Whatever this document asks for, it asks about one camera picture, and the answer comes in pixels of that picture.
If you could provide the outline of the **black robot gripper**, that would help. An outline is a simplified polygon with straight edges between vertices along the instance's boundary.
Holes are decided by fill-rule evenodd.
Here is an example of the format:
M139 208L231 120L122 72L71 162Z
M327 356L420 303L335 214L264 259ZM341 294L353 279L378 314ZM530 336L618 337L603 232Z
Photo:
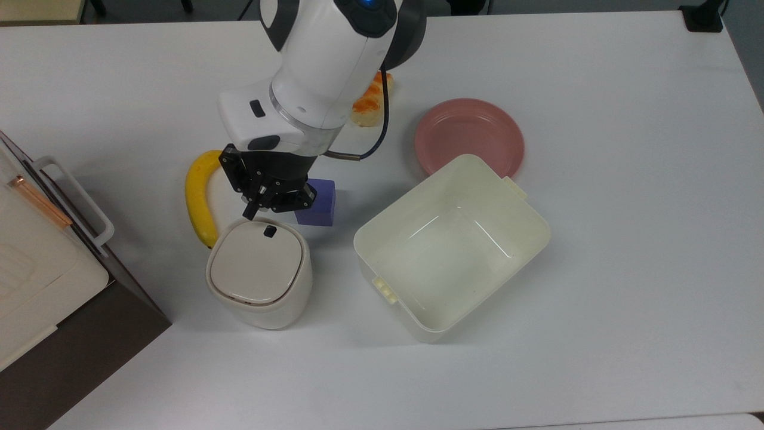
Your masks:
M218 157L233 191L246 203L242 215L247 220L260 210L284 213L311 208L316 189L308 183L308 173L316 159L272 150L241 152L234 145L227 145Z

